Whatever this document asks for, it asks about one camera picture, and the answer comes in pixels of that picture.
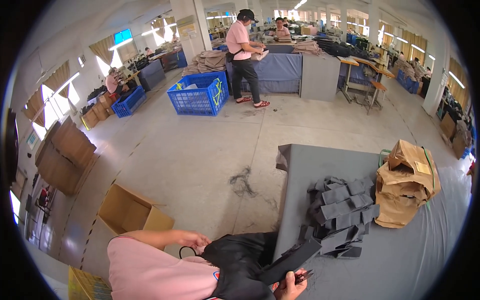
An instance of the fluorescent light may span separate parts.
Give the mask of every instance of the fluorescent light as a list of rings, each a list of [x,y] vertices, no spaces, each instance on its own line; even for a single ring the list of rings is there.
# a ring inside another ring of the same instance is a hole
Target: fluorescent light
[[[415,46],[415,45],[412,44],[412,47],[420,50],[421,53],[425,53],[425,50],[421,49],[421,48],[418,47],[418,46]]]
[[[158,31],[158,30],[160,30],[160,28],[155,28],[149,31],[145,31],[144,33],[142,33],[142,36],[146,36],[147,34],[154,33],[155,31]]]
[[[118,48],[118,47],[122,47],[123,45],[126,45],[126,44],[130,43],[131,41],[133,41],[133,38],[126,39],[126,40],[124,40],[123,42],[121,42],[120,44],[116,44],[115,46],[113,46],[113,47],[110,48],[109,50],[110,50],[110,51],[113,51],[113,50],[115,50],[115,49]]]
[[[62,84],[61,87],[60,87],[50,98],[53,98],[53,97],[55,97],[56,95],[58,95],[58,93],[60,93],[67,85],[70,84],[70,82],[72,82],[72,81],[73,81],[75,78],[77,78],[79,75],[80,75],[80,72],[75,73],[75,75],[72,76],[72,77],[70,77],[70,79],[67,80],[67,82],[65,82],[64,84]]]
[[[457,78],[455,75],[453,75],[453,73],[452,73],[451,71],[448,71],[448,73],[453,77],[453,79],[455,79],[455,80],[458,82],[458,84],[459,84],[462,88],[465,88],[465,86],[460,82],[460,80],[458,80],[458,78]]]
[[[406,40],[404,40],[404,39],[402,39],[402,38],[399,38],[399,37],[396,37],[396,38],[397,38],[398,40],[401,40],[402,42],[404,42],[404,43],[407,43],[407,44],[408,44],[408,42],[407,42]]]

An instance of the white pillar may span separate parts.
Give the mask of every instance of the white pillar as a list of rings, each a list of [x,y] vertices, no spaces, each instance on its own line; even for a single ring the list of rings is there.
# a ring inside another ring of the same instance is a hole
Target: white pillar
[[[332,21],[330,21],[330,19],[332,18],[332,13],[330,12],[330,7],[327,5],[327,8],[326,8],[326,14],[327,14],[327,17],[326,17],[326,25],[325,25],[325,28],[326,29],[330,29],[332,27]]]
[[[190,63],[192,58],[202,51],[212,50],[202,0],[175,0],[171,2],[171,6],[177,22],[190,15],[194,16],[193,25],[196,33],[188,37],[180,36],[187,62]]]
[[[341,41],[346,42],[347,41],[347,4],[345,1],[342,1],[342,6],[340,8],[340,29],[342,30],[342,37]]]
[[[448,76],[448,68],[450,64],[450,40],[447,35],[447,30],[443,24],[436,22],[436,40],[435,40],[435,68],[433,69],[430,86],[427,95],[423,101],[423,109],[427,114],[434,116],[442,95],[444,93],[444,85],[442,83],[442,76],[445,73]]]
[[[247,0],[234,0],[235,3],[235,10],[237,11],[237,15],[240,13],[240,10],[247,10],[248,9],[248,1]],[[250,28],[252,26],[247,26],[247,31],[250,32]]]
[[[380,21],[378,17],[378,3],[377,0],[370,0],[368,5],[368,23],[370,27],[370,33],[368,36],[368,41],[372,45],[378,44],[378,23]]]
[[[258,26],[264,25],[264,17],[262,15],[262,7],[260,6],[260,0],[253,0],[253,13],[258,20]]]
[[[320,26],[320,19],[322,18],[322,8],[317,7],[317,20],[318,20],[318,26]]]

